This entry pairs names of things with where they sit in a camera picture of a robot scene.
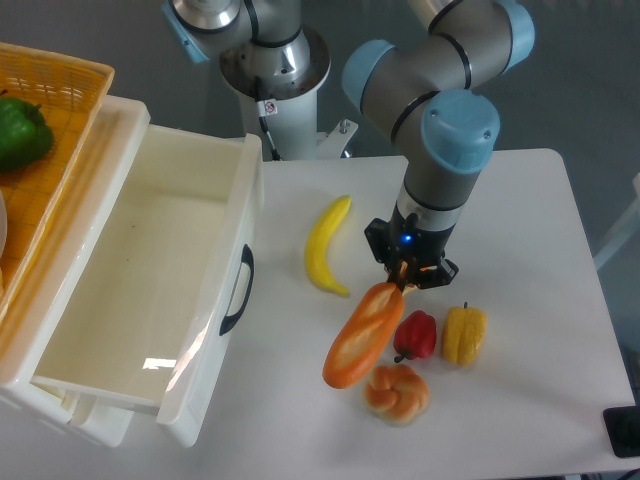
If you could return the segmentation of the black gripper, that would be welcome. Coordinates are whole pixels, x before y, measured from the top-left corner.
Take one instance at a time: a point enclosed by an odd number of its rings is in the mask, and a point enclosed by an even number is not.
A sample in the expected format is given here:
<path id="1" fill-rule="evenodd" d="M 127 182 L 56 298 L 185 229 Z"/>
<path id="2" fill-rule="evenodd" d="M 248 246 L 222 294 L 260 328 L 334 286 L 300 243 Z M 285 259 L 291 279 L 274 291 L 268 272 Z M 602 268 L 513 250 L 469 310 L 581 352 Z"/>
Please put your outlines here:
<path id="1" fill-rule="evenodd" d="M 458 218 L 457 209 L 398 202 L 390 220 L 373 219 L 365 237 L 375 260 L 385 267 L 386 282 L 403 295 L 450 284 L 459 267 L 446 257 L 445 248 Z"/>

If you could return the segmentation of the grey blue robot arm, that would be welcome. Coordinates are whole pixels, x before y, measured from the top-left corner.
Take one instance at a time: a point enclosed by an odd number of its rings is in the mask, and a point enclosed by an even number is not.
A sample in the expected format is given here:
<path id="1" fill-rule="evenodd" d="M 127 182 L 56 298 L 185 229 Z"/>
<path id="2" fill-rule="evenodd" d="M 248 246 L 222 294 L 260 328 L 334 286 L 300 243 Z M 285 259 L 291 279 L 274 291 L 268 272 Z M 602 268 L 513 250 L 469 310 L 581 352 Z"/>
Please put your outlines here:
<path id="1" fill-rule="evenodd" d="M 445 247 L 500 129 L 475 88 L 535 43 L 533 20 L 515 1 L 415 1 L 412 9 L 427 30 L 421 45 L 403 52 L 368 41 L 341 75 L 351 104 L 408 162 L 391 218 L 365 231 L 402 290 L 444 286 L 457 274 Z M 331 61 L 299 2 L 166 1 L 162 10 L 192 61 L 218 60 L 266 160 L 319 157 L 317 91 Z"/>

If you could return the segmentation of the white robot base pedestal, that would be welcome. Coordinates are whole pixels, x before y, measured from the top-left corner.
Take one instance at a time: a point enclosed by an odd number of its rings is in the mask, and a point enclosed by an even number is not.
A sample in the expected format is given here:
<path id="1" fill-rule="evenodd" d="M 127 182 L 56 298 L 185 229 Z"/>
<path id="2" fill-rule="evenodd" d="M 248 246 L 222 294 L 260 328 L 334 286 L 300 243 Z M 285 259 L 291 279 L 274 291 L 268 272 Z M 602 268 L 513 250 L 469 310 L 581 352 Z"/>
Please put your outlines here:
<path id="1" fill-rule="evenodd" d="M 335 159 L 346 153 L 358 124 L 343 118 L 318 130 L 318 90 L 331 59 L 324 39 L 303 26 L 290 42 L 250 41 L 220 55 L 222 76 L 237 95 L 244 131 L 261 139 L 265 161 Z"/>

